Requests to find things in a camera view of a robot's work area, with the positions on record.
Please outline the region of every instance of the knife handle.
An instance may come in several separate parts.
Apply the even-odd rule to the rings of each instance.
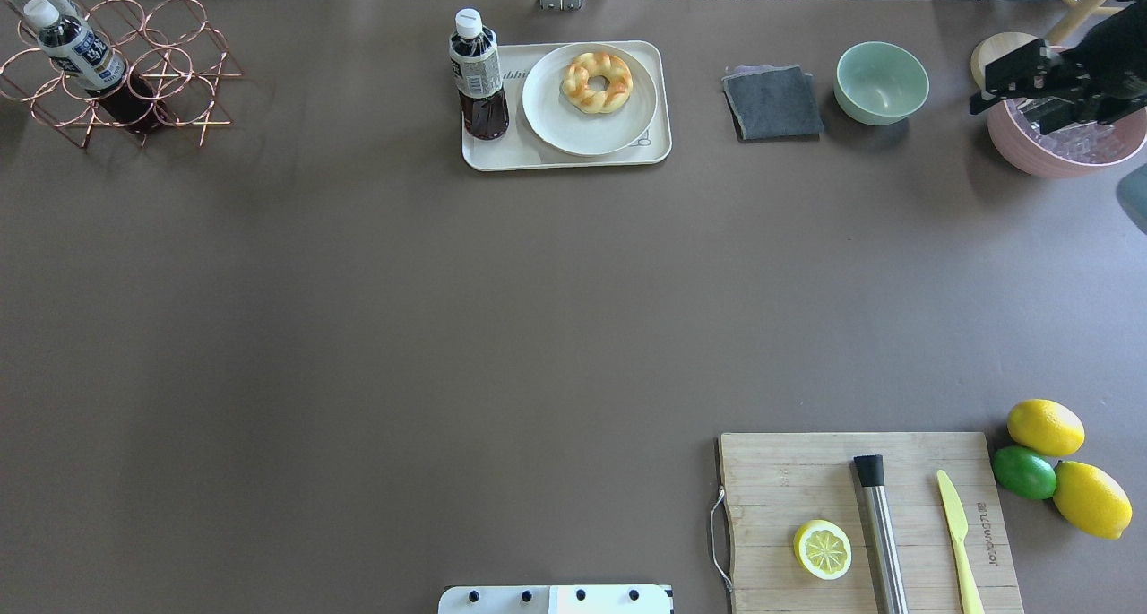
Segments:
[[[963,605],[963,614],[984,614],[984,604],[980,601],[980,590],[976,589],[976,580],[972,576],[968,552],[965,551],[962,542],[952,542],[952,550],[955,552],[955,573],[960,577],[960,603]]]

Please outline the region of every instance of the dark liquid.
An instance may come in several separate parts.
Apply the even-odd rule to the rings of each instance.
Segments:
[[[131,86],[132,90],[143,96],[155,96],[155,91],[151,90],[150,84],[143,80],[142,76],[133,73],[131,76]],[[135,96],[135,92],[132,92],[132,90],[127,88],[127,84],[120,84],[119,90],[111,92],[111,94],[103,96],[103,99],[99,99],[97,103],[117,123],[127,124],[124,126],[125,131],[139,133],[139,135],[155,132],[157,129],[163,127],[164,121],[171,119],[171,112],[163,100],[140,99],[140,96]],[[88,92],[88,94],[101,96],[99,92]]]
[[[499,90],[486,99],[470,99],[458,93],[462,99],[462,121],[466,132],[475,139],[498,139],[509,127],[509,108],[506,104],[506,91]]]
[[[482,30],[482,34],[471,39],[463,39],[454,34],[450,39],[451,47],[459,55],[482,55],[494,42],[492,30]],[[466,132],[471,133],[475,139],[490,140],[498,139],[509,129],[509,108],[506,104],[506,90],[499,90],[485,99],[470,99],[458,93],[462,100],[462,123]]]

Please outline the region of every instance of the wooden cutting board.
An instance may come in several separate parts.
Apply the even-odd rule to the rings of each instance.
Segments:
[[[985,614],[1023,614],[983,433],[726,433],[720,459],[734,614],[879,614],[852,467],[861,454],[884,456],[911,612],[962,612],[936,484],[943,468],[968,515],[965,547]],[[852,543],[852,568],[835,581],[809,574],[793,553],[797,527],[814,518],[835,522]]]

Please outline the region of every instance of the lime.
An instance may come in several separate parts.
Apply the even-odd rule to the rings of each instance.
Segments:
[[[840,527],[827,520],[810,520],[796,530],[793,551],[805,569],[818,578],[835,581],[852,566],[852,545]]]
[[[1083,422],[1074,412],[1048,399],[1015,404],[1007,415],[1015,443],[1048,457],[1069,456],[1083,445]]]
[[[1119,483],[1090,464],[1061,461],[1055,508],[1086,534],[1116,539],[1131,523],[1131,500]]]
[[[1047,499],[1055,492],[1055,469],[1039,453],[1007,446],[992,456],[992,473],[1000,487],[1028,499]]]

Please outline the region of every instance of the copper wire rack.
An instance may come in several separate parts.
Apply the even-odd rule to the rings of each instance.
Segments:
[[[135,0],[100,0],[91,8],[79,0],[73,2],[126,63],[127,75],[119,87],[150,102],[146,112],[134,121],[111,119],[100,108],[100,100],[118,88],[89,95],[53,65],[22,20],[16,33],[28,47],[0,65],[0,96],[25,104],[37,123],[54,129],[79,149],[87,149],[97,131],[131,126],[159,108],[163,112],[156,116],[161,123],[184,131],[198,147],[210,129],[232,125],[219,90],[224,81],[242,78],[243,69],[225,34],[208,21],[201,1],[164,0],[151,9]],[[154,94],[135,92],[132,75],[140,76]],[[118,133],[140,147],[147,143],[147,135]]]

